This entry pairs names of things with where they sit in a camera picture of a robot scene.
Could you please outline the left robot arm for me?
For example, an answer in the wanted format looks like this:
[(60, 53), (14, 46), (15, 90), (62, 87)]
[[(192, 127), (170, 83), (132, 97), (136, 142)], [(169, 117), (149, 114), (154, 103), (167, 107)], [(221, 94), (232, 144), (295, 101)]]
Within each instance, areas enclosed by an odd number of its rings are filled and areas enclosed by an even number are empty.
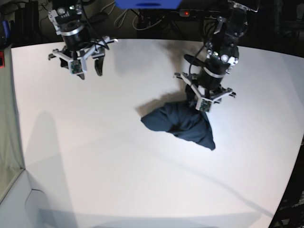
[(238, 42), (247, 30), (247, 10), (235, 0), (228, 1), (226, 15), (217, 17), (216, 26), (209, 28), (202, 47), (194, 56), (184, 55), (190, 67), (199, 67), (199, 72), (175, 73), (187, 85), (187, 97), (198, 111), (209, 112), (223, 97), (236, 96), (233, 89), (224, 88), (221, 82), (238, 63)]

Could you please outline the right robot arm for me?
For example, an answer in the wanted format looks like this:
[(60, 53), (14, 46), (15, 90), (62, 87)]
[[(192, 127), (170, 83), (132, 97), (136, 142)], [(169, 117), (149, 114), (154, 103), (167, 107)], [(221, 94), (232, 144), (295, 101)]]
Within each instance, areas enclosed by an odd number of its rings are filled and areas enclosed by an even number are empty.
[(56, 34), (62, 37), (65, 44), (61, 50), (52, 50), (48, 60), (59, 58), (62, 68), (82, 80), (85, 79), (89, 57), (95, 61), (97, 75), (103, 75), (105, 51), (110, 43), (118, 41), (109, 36), (100, 36), (93, 28), (94, 21), (85, 12), (85, 6), (92, 3), (92, 0), (54, 0), (52, 10), (48, 12)]

